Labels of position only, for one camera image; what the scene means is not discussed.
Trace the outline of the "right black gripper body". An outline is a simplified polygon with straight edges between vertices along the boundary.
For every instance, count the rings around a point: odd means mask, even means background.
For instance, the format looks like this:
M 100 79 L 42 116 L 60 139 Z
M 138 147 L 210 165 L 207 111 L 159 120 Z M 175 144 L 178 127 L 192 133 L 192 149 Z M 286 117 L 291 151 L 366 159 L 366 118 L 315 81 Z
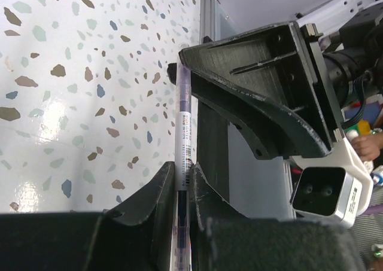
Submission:
M 299 63 L 293 64 L 293 136 L 298 139 L 342 138 L 341 111 L 314 24 L 293 22 Z

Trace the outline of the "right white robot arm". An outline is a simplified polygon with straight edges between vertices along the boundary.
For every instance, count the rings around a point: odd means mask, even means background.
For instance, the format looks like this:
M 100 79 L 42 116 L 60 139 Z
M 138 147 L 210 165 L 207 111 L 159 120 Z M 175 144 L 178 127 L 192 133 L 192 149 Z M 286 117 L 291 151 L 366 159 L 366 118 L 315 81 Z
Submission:
M 180 51 L 191 92 L 233 123 L 260 160 L 321 158 L 382 91 L 382 0 L 334 0 L 275 23 Z

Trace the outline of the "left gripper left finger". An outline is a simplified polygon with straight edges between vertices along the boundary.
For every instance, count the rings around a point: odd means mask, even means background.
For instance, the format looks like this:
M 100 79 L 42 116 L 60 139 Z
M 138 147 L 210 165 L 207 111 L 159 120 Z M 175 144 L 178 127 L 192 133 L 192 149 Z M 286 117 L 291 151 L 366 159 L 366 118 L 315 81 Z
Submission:
M 174 163 L 106 212 L 1 215 L 2 270 L 168 270 Z

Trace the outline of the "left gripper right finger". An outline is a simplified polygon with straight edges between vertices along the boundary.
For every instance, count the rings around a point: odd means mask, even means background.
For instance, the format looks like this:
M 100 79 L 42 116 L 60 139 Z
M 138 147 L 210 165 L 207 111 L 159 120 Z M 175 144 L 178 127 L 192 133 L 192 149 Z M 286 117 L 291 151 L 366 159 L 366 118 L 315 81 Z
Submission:
M 250 219 L 191 169 L 193 270 L 365 270 L 343 228 L 306 220 Z

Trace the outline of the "thin metal craft knife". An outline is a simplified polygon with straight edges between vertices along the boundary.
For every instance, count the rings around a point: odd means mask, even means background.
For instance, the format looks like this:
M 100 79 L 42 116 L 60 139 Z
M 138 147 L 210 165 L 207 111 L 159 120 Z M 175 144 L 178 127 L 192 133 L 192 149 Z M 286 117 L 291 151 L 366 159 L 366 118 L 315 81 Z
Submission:
M 171 270 L 190 269 L 189 183 L 192 166 L 190 71 L 177 63 L 175 113 L 175 198 Z

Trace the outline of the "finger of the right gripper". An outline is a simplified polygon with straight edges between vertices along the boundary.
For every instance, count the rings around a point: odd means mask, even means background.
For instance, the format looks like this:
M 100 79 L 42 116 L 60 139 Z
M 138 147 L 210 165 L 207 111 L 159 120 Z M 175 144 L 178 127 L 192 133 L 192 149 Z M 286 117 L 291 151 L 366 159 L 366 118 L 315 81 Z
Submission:
M 170 63 L 167 68 L 167 75 L 172 84 L 177 83 L 177 63 Z
M 191 92 L 239 130 L 257 159 L 321 158 L 332 139 L 296 22 L 184 48 Z

